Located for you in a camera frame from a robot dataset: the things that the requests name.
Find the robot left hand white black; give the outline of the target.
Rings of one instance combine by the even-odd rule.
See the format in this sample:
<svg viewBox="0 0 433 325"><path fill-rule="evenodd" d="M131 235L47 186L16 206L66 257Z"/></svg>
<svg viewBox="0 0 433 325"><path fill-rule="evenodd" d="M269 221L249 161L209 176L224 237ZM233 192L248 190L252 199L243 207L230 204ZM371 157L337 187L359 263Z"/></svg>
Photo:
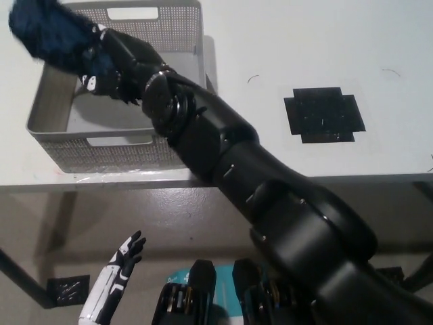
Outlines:
<svg viewBox="0 0 433 325"><path fill-rule="evenodd" d="M78 317L79 324L110 324L134 267L141 261L146 238L135 232L101 270Z"/></svg>

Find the robot right hand white black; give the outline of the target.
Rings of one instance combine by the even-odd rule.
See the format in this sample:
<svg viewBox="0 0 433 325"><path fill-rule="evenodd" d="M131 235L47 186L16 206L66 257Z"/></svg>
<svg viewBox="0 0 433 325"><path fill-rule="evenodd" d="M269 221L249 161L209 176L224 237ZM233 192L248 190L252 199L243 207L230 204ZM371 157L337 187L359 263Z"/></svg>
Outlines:
<svg viewBox="0 0 433 325"><path fill-rule="evenodd" d="M83 87L93 95L137 105L152 76L172 70L148 42L131 35L105 28L100 43L102 53L111 59L113 67L80 76Z"/></svg>

